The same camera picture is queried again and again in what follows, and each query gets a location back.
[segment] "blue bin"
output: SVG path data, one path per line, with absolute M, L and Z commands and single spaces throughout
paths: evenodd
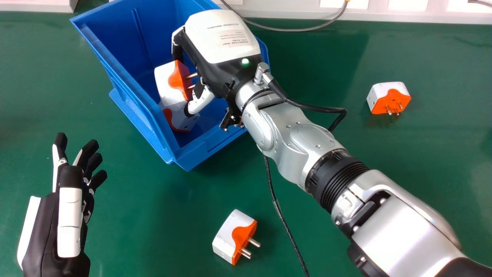
M 190 133 L 174 132 L 158 106 L 154 68 L 172 61 L 171 34 L 191 14 L 218 8 L 209 0 L 117 0 L 71 19 L 105 67 L 114 86 L 111 99 L 167 164 L 186 171 L 245 130 L 221 130 L 227 103 L 214 99 Z M 268 63 L 267 48 L 258 41 Z

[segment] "black cable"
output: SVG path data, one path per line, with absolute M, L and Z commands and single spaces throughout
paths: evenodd
M 296 106 L 300 109 L 312 110 L 312 111 L 323 112 L 323 113 L 339 113 L 340 115 L 337 116 L 337 118 L 333 121 L 333 123 L 328 128 L 328 131 L 330 132 L 333 132 L 333 130 L 337 127 L 337 125 L 347 115 L 347 110 L 344 108 L 315 106 L 315 105 L 309 105 L 293 100 L 285 93 L 285 91 L 282 89 L 282 87 L 280 87 L 277 80 L 275 79 L 271 80 L 270 83 L 268 83 L 268 87 L 271 88 L 273 91 L 275 91 L 278 97 L 280 97 L 280 99 L 282 99 L 284 102 Z
M 487 7 L 492 8 L 492 3 L 488 3 L 488 2 L 485 2 L 485 1 L 468 0 L 468 3 L 480 4 L 480 5 L 484 5 L 484 6 L 487 6 Z
M 301 255 L 301 252 L 299 251 L 299 248 L 297 247 L 296 241 L 294 240 L 294 237 L 292 236 L 292 233 L 290 232 L 289 226 L 287 225 L 287 222 L 285 222 L 285 218 L 283 217 L 282 211 L 280 210 L 280 204 L 278 203 L 277 197 L 275 196 L 275 191 L 274 191 L 274 186 L 272 184 L 272 177 L 270 176 L 270 164 L 268 163 L 268 157 L 263 156 L 265 159 L 265 169 L 267 171 L 267 180 L 268 180 L 268 187 L 270 188 L 270 194 L 272 196 L 272 201 L 274 203 L 275 210 L 277 211 L 277 215 L 282 221 L 283 227 L 285 228 L 285 231 L 287 232 L 287 235 L 289 236 L 290 243 L 292 244 L 292 247 L 296 251 L 297 257 L 299 258 L 299 262 L 301 263 L 301 266 L 303 267 L 304 275 L 309 277 L 309 272 L 308 268 L 306 267 L 306 264 L 304 262 L 304 259 Z
M 235 9 L 233 9 L 225 0 L 220 0 L 222 2 L 222 4 L 224 4 L 228 9 L 232 10 L 233 12 L 235 12 L 237 15 L 239 15 L 244 22 L 248 23 L 248 24 L 251 24 L 253 26 L 256 26 L 258 28 L 262 28 L 262 29 L 265 29 L 265 30 L 270 30 L 270 31 L 277 31 L 277 32 L 309 32 L 309 31 L 314 31 L 314 30 L 317 30 L 317 29 L 321 29 L 323 27 L 326 27 L 330 24 L 332 24 L 333 22 L 335 22 L 340 16 L 343 15 L 343 13 L 345 12 L 345 10 L 347 9 L 347 4 L 348 4 L 348 1 L 349 0 L 345 0 L 345 2 L 343 3 L 343 6 L 341 7 L 341 11 L 340 13 L 338 13 L 337 16 L 335 16 L 333 19 L 323 23 L 323 24 L 320 24 L 318 26 L 314 26 L 314 27 L 309 27 L 309 28 L 300 28 L 300 29 L 283 29 L 283 28 L 274 28 L 274 27 L 269 27 L 269 26 L 265 26 L 265 25 L 261 25 L 261 24 L 258 24 L 256 22 L 253 22 L 251 20 L 248 20 L 246 18 L 244 18 L 242 15 L 240 15 L 238 12 L 236 12 Z

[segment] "green tabletop surface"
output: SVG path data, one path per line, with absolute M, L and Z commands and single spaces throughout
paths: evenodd
M 81 1 L 78 13 L 102 2 Z M 29 196 L 51 191 L 57 132 L 68 136 L 70 160 L 97 139 L 109 175 L 89 222 L 91 276 L 301 276 L 251 137 L 191 172 L 165 164 L 109 98 L 111 83 L 72 16 L 0 12 L 0 276 L 22 275 L 17 243 Z M 443 214 L 464 253 L 492 266 L 490 26 L 339 21 L 310 33 L 252 30 L 289 95 L 347 108 L 338 141 Z M 399 117 L 372 115 L 366 103 L 371 86 L 388 81 L 404 82 L 412 96 Z M 326 127 L 334 119 L 307 116 Z M 330 215 L 272 170 L 311 276 L 359 276 Z M 235 208 L 258 221 L 262 245 L 233 267 L 212 240 Z

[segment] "robotic hand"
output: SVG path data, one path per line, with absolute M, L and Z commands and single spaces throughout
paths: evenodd
M 193 14 L 172 37 L 198 69 L 200 86 L 184 120 L 210 100 L 229 108 L 220 125 L 246 127 L 258 149 L 288 181 L 311 194 L 351 241 L 348 256 L 367 276 L 492 276 L 461 252 L 452 227 L 435 210 L 378 170 L 370 170 L 302 109 L 327 108 L 290 99 L 262 62 L 258 41 L 233 11 Z
M 58 133 L 53 143 L 53 192 L 31 196 L 22 229 L 17 261 L 25 277 L 87 277 L 91 262 L 84 253 L 87 223 L 94 193 L 106 180 L 94 139 L 78 153 L 73 165 L 65 154 L 67 138 Z

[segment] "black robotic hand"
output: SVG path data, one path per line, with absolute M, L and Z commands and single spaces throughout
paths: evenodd
M 73 165 L 65 154 L 67 138 L 58 133 L 53 143 L 53 192 L 31 196 L 24 221 L 17 261 L 25 277 L 86 277 L 91 262 L 84 253 L 87 223 L 94 209 L 94 193 L 106 180 L 96 153 L 99 144 L 89 141 Z

